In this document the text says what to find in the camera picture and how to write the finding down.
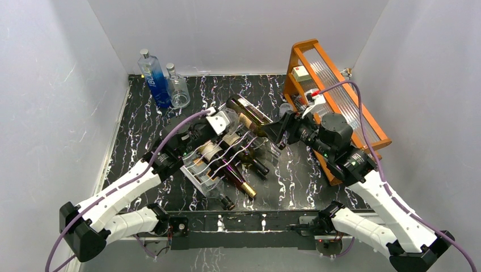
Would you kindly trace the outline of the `green wine bottle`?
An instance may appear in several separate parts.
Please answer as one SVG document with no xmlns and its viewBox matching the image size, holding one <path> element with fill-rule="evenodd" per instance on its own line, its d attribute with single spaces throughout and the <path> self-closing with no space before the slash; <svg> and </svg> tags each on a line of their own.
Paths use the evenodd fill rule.
<svg viewBox="0 0 481 272">
<path fill-rule="evenodd" d="M 246 98 L 235 94 L 227 99 L 226 107 L 234 110 L 239 116 L 240 122 L 256 136 L 264 138 L 268 136 L 261 127 L 272 121 Z"/>
</svg>

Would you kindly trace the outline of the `clear round glass bottle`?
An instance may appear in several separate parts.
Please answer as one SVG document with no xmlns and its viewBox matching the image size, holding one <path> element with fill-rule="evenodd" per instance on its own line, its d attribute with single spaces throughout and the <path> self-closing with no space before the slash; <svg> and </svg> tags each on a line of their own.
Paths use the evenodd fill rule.
<svg viewBox="0 0 481 272">
<path fill-rule="evenodd" d="M 191 98 L 185 78 L 176 72 L 173 63 L 168 63 L 166 69 L 169 74 L 168 90 L 172 106 L 176 109 L 187 107 Z"/>
</svg>

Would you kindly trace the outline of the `clear bottom glass bottle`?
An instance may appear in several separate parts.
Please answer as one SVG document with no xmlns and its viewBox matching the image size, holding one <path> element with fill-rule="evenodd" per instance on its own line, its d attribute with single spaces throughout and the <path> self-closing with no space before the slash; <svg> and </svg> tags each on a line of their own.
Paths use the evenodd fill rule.
<svg viewBox="0 0 481 272">
<path fill-rule="evenodd" d="M 235 203 L 225 193 L 223 181 L 219 180 L 215 184 L 211 182 L 206 188 L 206 197 L 220 201 L 224 210 L 232 210 L 235 207 Z"/>
</svg>

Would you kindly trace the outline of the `blue square glass bottle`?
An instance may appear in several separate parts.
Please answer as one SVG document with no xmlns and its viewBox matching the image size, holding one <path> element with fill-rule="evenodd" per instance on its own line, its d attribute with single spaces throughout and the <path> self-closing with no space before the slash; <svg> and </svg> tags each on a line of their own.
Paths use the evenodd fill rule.
<svg viewBox="0 0 481 272">
<path fill-rule="evenodd" d="M 168 83 L 158 58 L 151 55 L 147 49 L 141 49 L 140 55 L 141 58 L 137 63 L 157 107 L 169 108 L 171 100 L 168 93 Z"/>
</svg>

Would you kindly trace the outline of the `clear labelled wine bottle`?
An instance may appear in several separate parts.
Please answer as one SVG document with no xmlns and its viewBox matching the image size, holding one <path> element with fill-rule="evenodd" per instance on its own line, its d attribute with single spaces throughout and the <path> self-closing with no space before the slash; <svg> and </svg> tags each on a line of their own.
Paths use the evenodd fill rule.
<svg viewBox="0 0 481 272">
<path fill-rule="evenodd" d="M 222 111 L 226 114 L 227 119 L 229 120 L 229 125 L 226 129 L 226 134 L 230 135 L 235 133 L 242 126 L 238 113 L 235 110 L 227 107 L 225 107 Z"/>
</svg>

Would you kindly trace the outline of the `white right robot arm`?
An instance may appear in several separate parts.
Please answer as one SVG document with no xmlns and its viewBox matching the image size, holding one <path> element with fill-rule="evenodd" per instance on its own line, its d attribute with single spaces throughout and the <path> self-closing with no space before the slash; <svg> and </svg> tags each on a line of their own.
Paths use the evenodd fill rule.
<svg viewBox="0 0 481 272">
<path fill-rule="evenodd" d="M 450 247 L 448 231 L 435 233 L 394 201 L 394 191 L 381 180 L 373 159 L 351 144 L 353 130 L 343 115 L 327 113 L 316 123 L 310 113 L 287 111 L 261 129 L 272 142 L 279 143 L 287 134 L 288 143 L 302 142 L 322 155 L 329 171 L 383 220 L 379 225 L 333 201 L 310 222 L 291 225 L 292 231 L 352 235 L 382 253 L 397 271 L 427 271 Z"/>
</svg>

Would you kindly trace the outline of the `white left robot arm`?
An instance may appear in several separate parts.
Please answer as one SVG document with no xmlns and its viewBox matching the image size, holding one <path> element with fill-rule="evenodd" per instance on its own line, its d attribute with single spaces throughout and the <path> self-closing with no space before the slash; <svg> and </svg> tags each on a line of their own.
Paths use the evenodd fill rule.
<svg viewBox="0 0 481 272">
<path fill-rule="evenodd" d="M 231 123 L 224 117 L 191 116 L 172 121 L 141 159 L 123 176 L 77 205 L 60 208 L 60 233 L 80 262 L 98 256 L 107 245 L 127 236 L 169 235 L 172 217 L 158 204 L 121 213 L 140 194 L 160 185 L 184 166 L 187 155 L 206 142 L 226 134 Z"/>
</svg>

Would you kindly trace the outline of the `dark gold-capped wine bottle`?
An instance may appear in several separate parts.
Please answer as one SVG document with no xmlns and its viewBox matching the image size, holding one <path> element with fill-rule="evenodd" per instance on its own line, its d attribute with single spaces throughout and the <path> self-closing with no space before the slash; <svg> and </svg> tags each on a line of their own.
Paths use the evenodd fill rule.
<svg viewBox="0 0 481 272">
<path fill-rule="evenodd" d="M 246 181 L 235 164 L 226 157 L 226 151 L 220 148 L 220 146 L 208 141 L 198 151 L 202 158 L 207 161 L 208 167 L 213 171 L 213 176 L 225 176 L 250 198 L 256 197 L 257 192 L 255 189 Z"/>
</svg>

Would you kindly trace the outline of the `dark black-capped wine bottle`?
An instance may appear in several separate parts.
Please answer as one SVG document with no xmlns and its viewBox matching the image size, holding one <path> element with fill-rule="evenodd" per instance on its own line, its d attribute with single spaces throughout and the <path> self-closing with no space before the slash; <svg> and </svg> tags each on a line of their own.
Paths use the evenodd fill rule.
<svg viewBox="0 0 481 272">
<path fill-rule="evenodd" d="M 264 176 L 269 174 L 269 169 L 257 158 L 255 150 L 247 146 L 237 133 L 225 135 L 220 142 L 220 147 L 236 162 L 251 165 Z"/>
</svg>

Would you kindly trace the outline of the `small clear plastic cup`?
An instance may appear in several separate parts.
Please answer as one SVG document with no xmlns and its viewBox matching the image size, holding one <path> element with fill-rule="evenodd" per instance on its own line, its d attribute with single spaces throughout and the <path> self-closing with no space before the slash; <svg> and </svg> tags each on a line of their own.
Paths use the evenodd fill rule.
<svg viewBox="0 0 481 272">
<path fill-rule="evenodd" d="M 282 117 L 287 111 L 292 111 L 293 108 L 289 103 L 282 103 L 279 107 L 279 116 Z"/>
</svg>

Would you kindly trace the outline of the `orange wooden shelf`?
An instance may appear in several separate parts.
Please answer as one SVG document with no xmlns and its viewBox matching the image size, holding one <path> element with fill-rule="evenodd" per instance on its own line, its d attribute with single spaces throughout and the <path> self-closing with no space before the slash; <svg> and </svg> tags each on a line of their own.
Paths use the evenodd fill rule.
<svg viewBox="0 0 481 272">
<path fill-rule="evenodd" d="M 307 69 L 311 75 L 310 80 L 304 82 L 296 82 L 294 80 L 291 70 L 293 67 L 300 65 Z M 292 46 L 290 52 L 283 95 L 294 109 L 300 110 L 302 105 L 307 106 L 305 92 L 312 88 L 322 90 L 348 78 L 349 71 L 342 73 L 337 69 L 333 61 L 319 45 L 318 40 L 300 41 Z M 354 88 L 349 84 L 344 84 L 326 92 L 324 98 L 326 103 L 323 104 L 320 110 L 314 113 L 315 121 L 319 123 L 321 116 L 325 113 L 335 112 L 342 114 L 351 127 L 353 127 L 352 143 L 361 149 L 367 150 L 368 148 L 360 128 L 358 96 Z"/>
</svg>

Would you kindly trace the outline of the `small white box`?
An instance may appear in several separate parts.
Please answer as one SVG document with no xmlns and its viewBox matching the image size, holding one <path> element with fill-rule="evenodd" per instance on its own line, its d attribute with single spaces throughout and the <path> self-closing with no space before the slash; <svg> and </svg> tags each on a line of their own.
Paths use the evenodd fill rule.
<svg viewBox="0 0 481 272">
<path fill-rule="evenodd" d="M 293 67 L 291 75 L 296 82 L 304 82 L 311 79 L 311 75 L 303 65 Z"/>
</svg>

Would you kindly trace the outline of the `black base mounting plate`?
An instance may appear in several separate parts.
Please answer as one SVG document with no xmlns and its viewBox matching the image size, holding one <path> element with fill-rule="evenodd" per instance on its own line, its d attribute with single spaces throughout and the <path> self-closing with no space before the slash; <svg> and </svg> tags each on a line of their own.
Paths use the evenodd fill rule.
<svg viewBox="0 0 481 272">
<path fill-rule="evenodd" d="M 314 250 L 313 235 L 289 230 L 316 210 L 183 211 L 170 214 L 172 248 L 297 248 Z"/>
</svg>

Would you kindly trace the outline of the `aluminium frame rail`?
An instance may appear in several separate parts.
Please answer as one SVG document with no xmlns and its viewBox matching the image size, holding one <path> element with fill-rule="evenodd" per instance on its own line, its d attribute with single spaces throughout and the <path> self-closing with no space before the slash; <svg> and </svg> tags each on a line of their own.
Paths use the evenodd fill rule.
<svg viewBox="0 0 481 272">
<path fill-rule="evenodd" d="M 346 207 L 314 211 L 175 212 L 158 207 L 114 215 L 99 229 L 78 210 L 61 212 L 61 231 L 77 259 L 86 262 L 118 240 L 151 232 L 174 250 L 195 247 L 297 247 L 315 249 L 314 237 L 341 232 L 386 256 L 397 271 L 415 265 L 428 245 L 411 214 L 380 215 L 379 222 Z"/>
</svg>

